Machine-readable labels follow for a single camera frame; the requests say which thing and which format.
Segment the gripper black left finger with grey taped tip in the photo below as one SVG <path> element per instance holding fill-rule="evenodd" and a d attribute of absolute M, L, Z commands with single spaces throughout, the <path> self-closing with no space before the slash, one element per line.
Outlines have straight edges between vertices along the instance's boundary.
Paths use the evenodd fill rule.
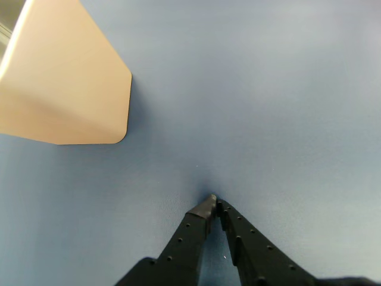
<path fill-rule="evenodd" d="M 186 212 L 160 256 L 137 262 L 117 285 L 198 285 L 203 246 L 216 209 L 217 197 L 211 194 Z"/>

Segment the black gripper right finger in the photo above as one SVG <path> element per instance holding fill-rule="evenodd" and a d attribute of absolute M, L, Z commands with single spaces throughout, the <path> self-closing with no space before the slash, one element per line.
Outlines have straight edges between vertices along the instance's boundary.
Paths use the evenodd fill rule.
<path fill-rule="evenodd" d="M 228 202 L 218 200 L 217 214 L 242 285 L 316 285 L 312 274 L 285 255 Z"/>

